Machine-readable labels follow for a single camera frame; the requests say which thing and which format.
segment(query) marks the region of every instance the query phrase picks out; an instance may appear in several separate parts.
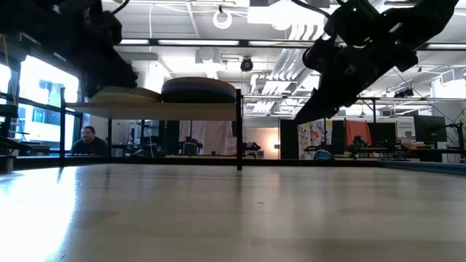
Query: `man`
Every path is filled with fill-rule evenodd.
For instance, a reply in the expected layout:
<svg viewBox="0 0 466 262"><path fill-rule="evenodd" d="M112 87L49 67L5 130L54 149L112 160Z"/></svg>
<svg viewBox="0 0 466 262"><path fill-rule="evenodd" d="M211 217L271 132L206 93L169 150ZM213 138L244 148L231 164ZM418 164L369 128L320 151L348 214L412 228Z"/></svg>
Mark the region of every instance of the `man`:
<svg viewBox="0 0 466 262"><path fill-rule="evenodd" d="M94 154L107 156L107 143L95 136L94 127L87 126L81 131L81 140L71 148L72 154Z"/></svg>

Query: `white curtain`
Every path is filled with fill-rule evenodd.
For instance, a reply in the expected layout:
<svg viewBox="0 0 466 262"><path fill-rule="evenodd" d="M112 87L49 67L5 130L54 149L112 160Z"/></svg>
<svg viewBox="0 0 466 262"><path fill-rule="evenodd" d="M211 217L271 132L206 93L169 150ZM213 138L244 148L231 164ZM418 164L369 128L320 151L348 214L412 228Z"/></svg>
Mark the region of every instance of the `white curtain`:
<svg viewBox="0 0 466 262"><path fill-rule="evenodd" d="M180 121L179 141L185 141L191 130L191 121ZM233 136L232 123L230 121L193 121L192 137L203 144L200 154L227 155L226 145L228 139Z"/></svg>

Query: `window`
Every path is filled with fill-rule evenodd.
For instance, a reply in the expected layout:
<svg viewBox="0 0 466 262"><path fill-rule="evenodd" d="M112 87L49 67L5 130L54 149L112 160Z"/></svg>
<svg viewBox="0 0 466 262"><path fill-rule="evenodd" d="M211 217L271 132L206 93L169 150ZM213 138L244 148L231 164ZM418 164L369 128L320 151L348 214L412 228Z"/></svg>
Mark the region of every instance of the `window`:
<svg viewBox="0 0 466 262"><path fill-rule="evenodd" d="M9 80L11 78L12 78L12 72L8 68L8 66L0 64L0 92L8 93Z"/></svg>
<svg viewBox="0 0 466 262"><path fill-rule="evenodd" d="M19 104L15 138L21 141L40 142L51 149L60 148L60 113ZM66 115L65 150L73 145L74 116Z"/></svg>
<svg viewBox="0 0 466 262"><path fill-rule="evenodd" d="M20 97L60 107L60 89L65 87L66 102L78 100L79 80L35 57L21 63Z"/></svg>

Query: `shelf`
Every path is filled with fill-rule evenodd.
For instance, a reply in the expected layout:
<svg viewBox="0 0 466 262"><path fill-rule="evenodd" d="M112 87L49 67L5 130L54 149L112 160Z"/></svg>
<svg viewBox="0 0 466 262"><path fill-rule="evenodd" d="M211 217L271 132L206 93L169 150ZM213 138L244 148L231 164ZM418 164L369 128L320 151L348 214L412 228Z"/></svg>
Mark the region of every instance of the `shelf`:
<svg viewBox="0 0 466 262"><path fill-rule="evenodd" d="M67 103L67 108L106 119L236 121L233 103Z"/></svg>

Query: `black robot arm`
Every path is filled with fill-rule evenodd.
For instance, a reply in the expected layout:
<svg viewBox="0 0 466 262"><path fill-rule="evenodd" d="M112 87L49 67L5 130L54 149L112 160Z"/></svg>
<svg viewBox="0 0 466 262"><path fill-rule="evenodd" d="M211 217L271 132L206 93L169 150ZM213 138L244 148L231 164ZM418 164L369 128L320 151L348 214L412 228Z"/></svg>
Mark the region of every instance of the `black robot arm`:
<svg viewBox="0 0 466 262"><path fill-rule="evenodd" d="M115 51L122 24L101 0L0 0L0 33L33 39L97 86L134 88L137 75ZM83 90L92 96L97 90Z"/></svg>
<svg viewBox="0 0 466 262"><path fill-rule="evenodd" d="M412 8L382 14L368 0L348 0L329 18L322 37L303 56L306 67L321 73L318 90L296 115L299 124L334 116L393 67L405 71L418 63L416 49L439 34L459 0L424 0ZM339 47L336 36L347 44Z"/></svg>

